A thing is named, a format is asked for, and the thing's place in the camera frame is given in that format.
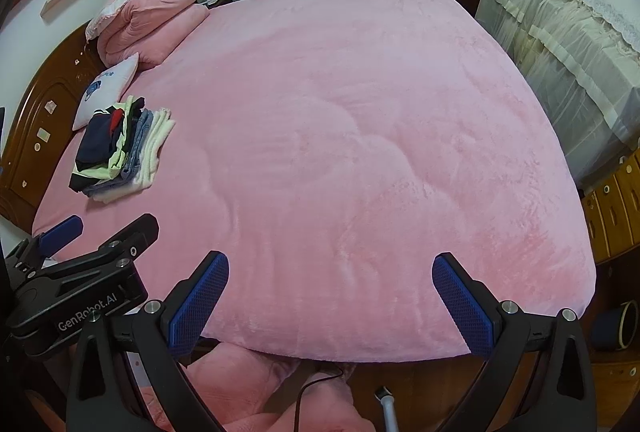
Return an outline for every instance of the metal screw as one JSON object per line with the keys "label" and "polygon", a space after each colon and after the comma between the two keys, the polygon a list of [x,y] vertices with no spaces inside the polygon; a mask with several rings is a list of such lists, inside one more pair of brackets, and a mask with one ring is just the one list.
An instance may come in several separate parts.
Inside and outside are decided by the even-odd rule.
{"label": "metal screw", "polygon": [[573,322],[575,320],[575,313],[570,309],[563,309],[562,317],[564,317],[564,319],[568,320],[569,322]]}
{"label": "metal screw", "polygon": [[502,309],[505,313],[513,315],[514,313],[517,313],[520,308],[513,300],[505,300],[502,303]]}
{"label": "metal screw", "polygon": [[159,300],[150,300],[145,304],[145,313],[153,314],[157,313],[160,309],[160,301]]}

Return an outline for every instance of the pink bedsheet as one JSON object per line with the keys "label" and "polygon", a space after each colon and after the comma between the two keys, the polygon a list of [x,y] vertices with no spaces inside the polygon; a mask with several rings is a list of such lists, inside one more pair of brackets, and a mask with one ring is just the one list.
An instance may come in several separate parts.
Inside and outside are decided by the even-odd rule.
{"label": "pink bedsheet", "polygon": [[176,126],[151,188],[68,189],[88,252],[144,212],[136,260],[163,298],[209,250],[230,261],[205,334],[258,351],[404,361],[468,351],[431,283],[452,252],[499,300],[581,314],[595,269],[558,139],[500,46],[453,0],[245,0],[211,15],[130,94]]}

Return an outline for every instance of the folded clothes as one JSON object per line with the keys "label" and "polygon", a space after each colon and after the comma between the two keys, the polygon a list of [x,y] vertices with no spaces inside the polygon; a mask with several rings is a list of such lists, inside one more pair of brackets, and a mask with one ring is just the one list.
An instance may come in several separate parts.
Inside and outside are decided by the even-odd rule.
{"label": "folded clothes", "polygon": [[170,117],[171,111],[168,109],[160,109],[153,113],[153,121],[140,153],[139,166],[134,166],[133,180],[106,191],[96,192],[92,194],[92,199],[102,203],[111,203],[153,184],[156,171],[158,171],[158,152],[175,125],[175,121],[170,120]]}
{"label": "folded clothes", "polygon": [[95,113],[89,121],[76,154],[76,168],[79,171],[109,161],[116,152],[122,128],[112,131],[111,120],[112,113],[107,112]]}
{"label": "folded clothes", "polygon": [[[144,105],[144,98],[135,99],[134,96],[129,96],[124,104],[116,103],[108,109],[95,112],[80,142],[78,149],[80,156],[78,156],[78,154],[76,155],[76,163],[74,164],[74,170],[71,174],[71,180],[69,181],[70,189],[80,192],[91,185],[100,183],[100,181],[114,179],[120,174],[127,159],[127,142],[129,142],[128,147],[130,147],[130,141],[133,140],[133,133],[135,131],[134,123],[137,123]],[[109,146],[111,146],[111,136],[109,135],[111,115],[116,109],[122,109],[124,111],[122,130],[119,134],[116,134],[114,131],[114,135],[112,136],[117,136],[115,149],[113,154],[105,155],[104,149],[107,146],[107,142]],[[97,119],[97,122],[92,125],[94,119]],[[87,165],[91,159],[95,159],[98,154],[103,161],[95,163],[95,165],[91,167],[84,166]]]}
{"label": "folded clothes", "polygon": [[146,135],[151,129],[153,118],[153,112],[149,111],[148,109],[144,109],[142,111],[140,120],[136,125],[131,149],[129,150],[129,154],[127,154],[127,161],[125,162],[124,167],[122,167],[120,175],[114,179],[101,181],[100,183],[82,189],[82,193],[84,193],[88,197],[91,197],[97,192],[107,191],[111,188],[124,185],[125,183],[129,183],[129,181],[133,180],[136,170],[140,168],[140,154],[142,153],[142,147],[145,143]]}

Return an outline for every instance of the bed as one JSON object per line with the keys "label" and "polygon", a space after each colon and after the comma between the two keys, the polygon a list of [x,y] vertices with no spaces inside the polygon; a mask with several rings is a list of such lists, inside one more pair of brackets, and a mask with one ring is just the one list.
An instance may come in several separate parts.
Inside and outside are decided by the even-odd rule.
{"label": "bed", "polygon": [[468,352],[431,283],[443,251],[526,311],[589,303],[593,256],[558,139],[455,1],[216,8],[128,89],[176,125],[152,187],[109,205],[67,187],[75,108],[102,68],[83,28],[35,76],[2,158],[5,217],[34,234],[82,217],[57,259],[152,213],[158,241],[136,260],[150,297],[221,250],[230,279],[204,334],[325,360]]}
{"label": "bed", "polygon": [[638,148],[640,0],[481,0],[476,20],[518,66],[578,186]]}

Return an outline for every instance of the electrical cord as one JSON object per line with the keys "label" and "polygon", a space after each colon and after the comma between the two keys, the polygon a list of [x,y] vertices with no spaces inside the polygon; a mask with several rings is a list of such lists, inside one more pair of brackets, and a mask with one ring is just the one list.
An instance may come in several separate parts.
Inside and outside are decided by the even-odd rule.
{"label": "electrical cord", "polygon": [[298,428],[300,426],[300,404],[302,403],[302,395],[312,385],[316,385],[316,383],[320,382],[328,382],[329,380],[335,380],[336,378],[340,378],[344,375],[344,370],[339,365],[336,365],[340,369],[340,373],[335,376],[328,376],[326,378],[320,378],[319,380],[314,380],[313,382],[309,382],[302,386],[300,392],[298,393],[298,399],[296,400],[296,413],[293,418],[293,432],[298,432]]}

